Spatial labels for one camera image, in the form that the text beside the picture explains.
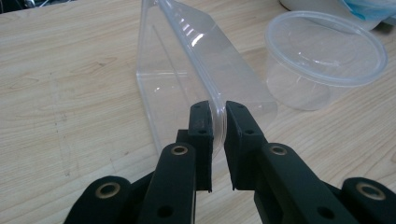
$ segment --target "transparent plastic box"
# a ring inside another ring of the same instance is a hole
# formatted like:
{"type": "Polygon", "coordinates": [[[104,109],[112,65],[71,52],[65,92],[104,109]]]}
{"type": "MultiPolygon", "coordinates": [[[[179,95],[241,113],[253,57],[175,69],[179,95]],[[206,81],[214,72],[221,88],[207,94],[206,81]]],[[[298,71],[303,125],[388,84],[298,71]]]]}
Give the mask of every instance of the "transparent plastic box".
{"type": "Polygon", "coordinates": [[[269,91],[284,105],[318,110],[353,88],[369,85],[388,61],[382,43],[359,25],[333,15],[293,11],[265,32],[269,91]]]}
{"type": "Polygon", "coordinates": [[[195,8],[143,0],[137,58],[136,77],[159,152],[176,141],[178,129],[188,128],[190,106],[201,101],[212,110],[214,157],[226,134],[226,101],[245,105],[263,130],[276,117],[265,83],[213,19],[195,8]]]}

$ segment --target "screw hole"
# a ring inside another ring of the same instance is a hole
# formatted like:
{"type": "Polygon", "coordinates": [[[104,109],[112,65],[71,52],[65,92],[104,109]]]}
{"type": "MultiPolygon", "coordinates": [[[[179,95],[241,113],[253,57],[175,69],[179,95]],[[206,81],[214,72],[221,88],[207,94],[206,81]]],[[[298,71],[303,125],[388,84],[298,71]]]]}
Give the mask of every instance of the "screw hole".
{"type": "Polygon", "coordinates": [[[157,210],[157,216],[158,217],[170,217],[173,214],[173,209],[171,206],[165,205],[160,207],[157,210]]]}
{"type": "Polygon", "coordinates": [[[116,182],[109,182],[105,183],[102,186],[100,186],[96,192],[95,195],[96,197],[100,199],[107,199],[111,198],[114,195],[116,195],[120,191],[120,185],[116,182]]]}
{"type": "Polygon", "coordinates": [[[279,156],[284,156],[288,153],[288,151],[283,147],[271,147],[270,150],[272,153],[279,155],[279,156]]]}
{"type": "Polygon", "coordinates": [[[373,200],[382,201],[387,198],[381,189],[371,184],[359,183],[356,188],[359,193],[373,200]]]}
{"type": "Polygon", "coordinates": [[[180,156],[186,154],[189,150],[186,147],[177,146],[171,149],[172,154],[180,156]]]}
{"type": "Polygon", "coordinates": [[[245,133],[247,133],[247,134],[254,134],[254,131],[253,131],[253,130],[246,130],[245,133]]]}
{"type": "Polygon", "coordinates": [[[318,213],[327,219],[334,219],[335,218],[335,214],[332,210],[330,210],[327,207],[318,207],[318,213]]]}

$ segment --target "clear round container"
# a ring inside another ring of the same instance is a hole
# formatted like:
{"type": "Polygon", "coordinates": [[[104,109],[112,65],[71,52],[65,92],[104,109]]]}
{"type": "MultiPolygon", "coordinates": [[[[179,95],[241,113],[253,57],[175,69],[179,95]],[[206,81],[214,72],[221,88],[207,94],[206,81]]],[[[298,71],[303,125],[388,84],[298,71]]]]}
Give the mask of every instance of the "clear round container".
{"type": "Polygon", "coordinates": [[[274,18],[265,43],[269,91],[280,103],[302,110],[321,109],[346,91],[372,83],[388,61],[375,36],[319,12],[293,11],[274,18]]]}

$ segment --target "light wooden surface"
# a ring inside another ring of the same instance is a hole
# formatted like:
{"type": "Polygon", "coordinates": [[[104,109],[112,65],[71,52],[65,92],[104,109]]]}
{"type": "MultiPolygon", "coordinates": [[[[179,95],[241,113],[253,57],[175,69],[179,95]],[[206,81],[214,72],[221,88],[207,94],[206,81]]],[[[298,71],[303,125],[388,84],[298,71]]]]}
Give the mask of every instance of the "light wooden surface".
{"type": "MultiPolygon", "coordinates": [[[[259,76],[263,30],[286,11],[276,0],[183,1],[210,14],[259,76]]],[[[131,182],[158,160],[135,61],[140,1],[77,2],[0,15],[0,223],[62,223],[95,179],[131,182]]],[[[389,64],[375,83],[332,106],[279,106],[265,134],[293,147],[323,180],[351,176],[396,191],[396,32],[373,31],[389,64]]],[[[197,195],[196,223],[260,223],[252,192],[228,172],[197,195]]]]}

